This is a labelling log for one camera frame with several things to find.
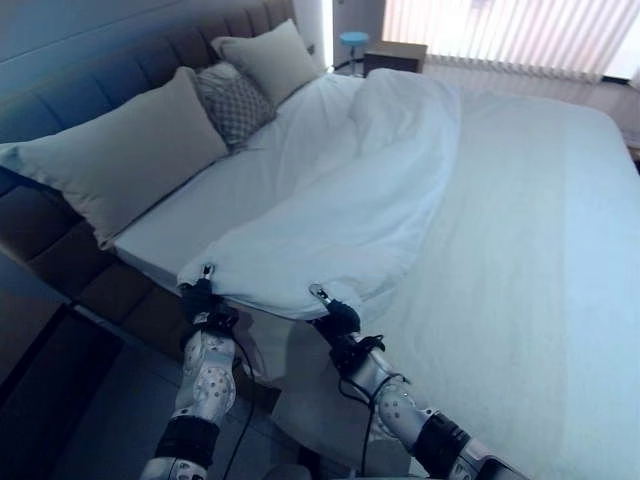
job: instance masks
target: white pillow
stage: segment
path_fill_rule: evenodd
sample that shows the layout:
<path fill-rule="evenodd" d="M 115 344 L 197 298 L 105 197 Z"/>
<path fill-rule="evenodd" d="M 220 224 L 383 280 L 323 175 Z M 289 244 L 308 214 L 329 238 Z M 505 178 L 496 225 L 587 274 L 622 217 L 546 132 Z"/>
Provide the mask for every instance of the white pillow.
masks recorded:
<path fill-rule="evenodd" d="M 249 75 L 276 107 L 320 75 L 290 19 L 254 38 L 218 37 L 211 45 L 221 58 Z"/>
<path fill-rule="evenodd" d="M 0 165 L 60 190 L 101 248 L 227 148 L 202 107 L 195 73 L 56 135 L 0 145 Z"/>

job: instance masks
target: stool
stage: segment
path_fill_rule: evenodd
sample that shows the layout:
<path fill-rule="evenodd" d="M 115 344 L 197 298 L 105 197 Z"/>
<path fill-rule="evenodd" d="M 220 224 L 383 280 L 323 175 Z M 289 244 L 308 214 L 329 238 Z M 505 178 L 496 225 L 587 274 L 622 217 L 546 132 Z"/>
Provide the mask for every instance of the stool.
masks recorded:
<path fill-rule="evenodd" d="M 351 76 L 356 75 L 356 48 L 363 47 L 369 43 L 369 35 L 364 32 L 343 32 L 340 34 L 340 43 L 351 47 L 351 58 L 349 59 L 349 65 L 351 65 Z"/>

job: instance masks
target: tufted headboard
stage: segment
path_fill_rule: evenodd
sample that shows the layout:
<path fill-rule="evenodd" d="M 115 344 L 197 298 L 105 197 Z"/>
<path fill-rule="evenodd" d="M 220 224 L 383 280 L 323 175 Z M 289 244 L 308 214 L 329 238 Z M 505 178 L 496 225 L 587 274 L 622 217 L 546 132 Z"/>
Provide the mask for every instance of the tufted headboard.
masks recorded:
<path fill-rule="evenodd" d="M 218 60 L 218 36 L 256 36 L 288 18 L 292 0 L 182 24 L 126 50 L 74 67 L 22 94 L 0 100 L 0 143 L 31 140 L 98 117 L 159 87 L 186 65 Z M 62 196 L 0 169 L 0 250 L 73 301 L 160 349 L 180 356 L 177 299 L 114 254 L 98 249 L 89 225 Z"/>

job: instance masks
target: wall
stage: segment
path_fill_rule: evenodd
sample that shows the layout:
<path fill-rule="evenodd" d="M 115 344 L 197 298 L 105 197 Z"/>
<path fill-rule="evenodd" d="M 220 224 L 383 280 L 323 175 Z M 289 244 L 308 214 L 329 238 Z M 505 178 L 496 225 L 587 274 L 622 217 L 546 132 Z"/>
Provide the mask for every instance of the wall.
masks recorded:
<path fill-rule="evenodd" d="M 340 44 L 340 34 L 347 31 L 365 32 L 371 42 L 382 37 L 385 0 L 333 0 L 333 64 L 349 59 L 349 47 Z M 362 51 L 356 53 L 361 57 Z"/>
<path fill-rule="evenodd" d="M 2 0 L 0 96 L 166 25 L 259 0 Z M 320 0 L 295 0 L 307 44 L 322 44 Z"/>

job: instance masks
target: gray checkered pillow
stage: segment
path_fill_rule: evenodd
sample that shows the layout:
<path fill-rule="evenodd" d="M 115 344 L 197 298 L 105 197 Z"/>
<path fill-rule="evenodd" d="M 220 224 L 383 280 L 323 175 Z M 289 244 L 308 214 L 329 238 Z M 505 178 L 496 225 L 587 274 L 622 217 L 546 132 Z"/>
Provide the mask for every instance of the gray checkered pillow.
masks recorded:
<path fill-rule="evenodd" d="M 275 117 L 269 100 L 230 63 L 202 70 L 198 86 L 211 122 L 232 149 Z"/>

